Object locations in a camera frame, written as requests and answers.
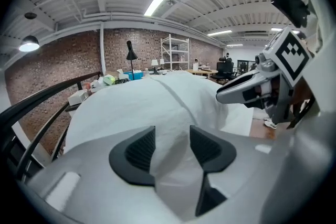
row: brick wall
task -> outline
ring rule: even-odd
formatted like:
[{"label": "brick wall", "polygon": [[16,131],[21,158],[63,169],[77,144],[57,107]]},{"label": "brick wall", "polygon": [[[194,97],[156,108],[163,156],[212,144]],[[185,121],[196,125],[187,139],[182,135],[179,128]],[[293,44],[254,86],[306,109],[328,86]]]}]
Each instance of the brick wall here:
[{"label": "brick wall", "polygon": [[[152,59],[161,58],[160,38],[167,36],[168,33],[147,29],[105,29],[106,70],[116,71],[120,68],[124,71],[131,70],[130,61],[126,60],[127,40],[132,41],[133,50],[138,56],[138,59],[133,61],[134,69],[150,68]],[[212,69],[216,69],[216,63],[223,55],[223,50],[195,39],[190,39],[190,42],[191,63],[194,58],[198,58],[202,63],[209,63]],[[25,55],[5,71],[9,99],[15,104],[54,84],[99,70],[101,70],[99,31],[60,38],[42,46],[36,52]],[[49,98],[20,120],[29,139],[35,136],[76,88],[75,86],[68,88]],[[48,152],[53,150],[59,135],[69,122],[70,116],[63,112],[49,128],[41,141]]]}]

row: white pipe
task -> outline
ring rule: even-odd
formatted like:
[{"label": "white pipe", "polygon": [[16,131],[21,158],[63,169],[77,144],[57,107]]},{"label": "white pipe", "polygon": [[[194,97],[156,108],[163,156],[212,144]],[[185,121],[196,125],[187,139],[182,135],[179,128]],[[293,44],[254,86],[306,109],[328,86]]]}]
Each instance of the white pipe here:
[{"label": "white pipe", "polygon": [[[216,42],[219,45],[225,45],[225,43],[218,41],[217,39],[211,38],[209,36],[206,36],[204,33],[194,29],[194,28],[190,28],[189,26],[183,25],[183,24],[179,24],[177,22],[173,22],[167,19],[162,19],[162,18],[158,18],[158,17],[145,17],[142,14],[127,14],[127,13],[113,13],[113,20],[139,20],[141,19],[143,22],[155,22],[158,24],[162,24],[164,26],[170,26],[170,27],[174,27],[176,29],[180,29],[189,33],[193,33],[195,35],[198,35],[200,37],[206,38],[206,39],[211,39],[214,42]],[[99,16],[99,17],[92,17],[92,18],[86,18],[82,20],[82,23],[86,23],[86,22],[91,22],[91,21],[98,21],[98,20],[102,20],[102,21],[110,21],[110,16]]]},{"label": "white pipe", "polygon": [[48,38],[50,38],[50,37],[58,36],[58,35],[60,35],[60,34],[62,34],[62,33],[65,33],[65,32],[68,32],[68,31],[72,31],[72,30],[75,30],[75,29],[78,29],[78,28],[84,28],[84,27],[88,27],[88,26],[95,26],[95,25],[98,25],[99,23],[100,23],[100,22],[94,22],[94,23],[88,23],[88,24],[85,24],[85,25],[75,25],[75,26],[71,26],[71,27],[68,27],[68,28],[59,30],[59,31],[57,31],[57,32],[54,32],[54,33],[52,33],[52,34],[50,34],[50,35],[48,35],[48,36],[45,36],[45,37],[43,37],[43,38],[41,38],[41,39],[39,39],[39,40],[42,42],[43,40],[46,40],[46,39],[48,39]]},{"label": "white pipe", "polygon": [[84,8],[83,10],[84,10],[84,12],[83,12],[83,18],[91,18],[91,17],[98,17],[98,16],[106,16],[106,15],[111,16],[111,12],[86,14],[86,8]]},{"label": "white pipe", "polygon": [[103,75],[106,73],[105,55],[104,55],[104,22],[100,23],[100,60]]}]

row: wooden desk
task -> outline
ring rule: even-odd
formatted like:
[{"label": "wooden desk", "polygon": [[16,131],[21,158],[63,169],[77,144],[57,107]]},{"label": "wooden desk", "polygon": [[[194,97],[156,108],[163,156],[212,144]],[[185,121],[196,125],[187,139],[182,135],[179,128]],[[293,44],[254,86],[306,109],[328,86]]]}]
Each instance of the wooden desk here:
[{"label": "wooden desk", "polygon": [[208,78],[210,78],[210,75],[218,73],[217,70],[211,70],[211,69],[209,69],[209,71],[204,71],[204,70],[201,70],[201,69],[198,69],[197,71],[194,71],[192,69],[188,69],[187,71],[191,74],[201,74],[201,75],[207,74]]}]

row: black lamp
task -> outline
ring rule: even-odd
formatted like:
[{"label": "black lamp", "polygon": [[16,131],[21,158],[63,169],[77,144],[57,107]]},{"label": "black lamp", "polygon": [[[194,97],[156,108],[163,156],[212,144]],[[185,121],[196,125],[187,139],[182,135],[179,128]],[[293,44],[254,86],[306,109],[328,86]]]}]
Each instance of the black lamp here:
[{"label": "black lamp", "polygon": [[[27,12],[25,14],[25,18],[27,18],[28,20],[34,20],[36,18],[36,16],[37,15],[35,13],[32,13],[32,12]],[[39,47],[40,47],[40,44],[38,43],[37,38],[32,36],[32,35],[29,35],[21,41],[21,45],[19,47],[19,50],[23,51],[23,52],[30,52],[30,51],[33,51],[33,50],[37,50]]]},{"label": "black lamp", "polygon": [[133,80],[134,80],[134,73],[133,73],[133,63],[132,63],[132,60],[136,60],[138,57],[137,57],[137,55],[135,54],[135,52],[133,51],[133,48],[132,48],[132,42],[129,40],[129,41],[126,42],[126,44],[127,44],[127,47],[128,47],[128,54],[127,54],[126,59],[127,59],[127,60],[131,60],[132,76],[133,76]]}]

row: office chair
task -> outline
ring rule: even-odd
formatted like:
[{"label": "office chair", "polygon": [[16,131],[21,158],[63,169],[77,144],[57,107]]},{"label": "office chair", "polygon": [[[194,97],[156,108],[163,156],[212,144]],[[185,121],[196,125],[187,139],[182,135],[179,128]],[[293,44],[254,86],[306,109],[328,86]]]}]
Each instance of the office chair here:
[{"label": "office chair", "polygon": [[233,74],[233,66],[229,59],[226,57],[220,57],[220,62],[217,63],[217,74],[210,76],[211,78],[215,79],[217,83],[220,80],[232,80],[235,76]]},{"label": "office chair", "polygon": [[239,72],[241,74],[244,74],[247,72],[247,64],[245,62],[242,62],[239,66]]},{"label": "office chair", "polygon": [[236,76],[233,75],[233,63],[231,58],[227,58],[225,61],[225,75],[227,80],[233,80],[236,78]]}]

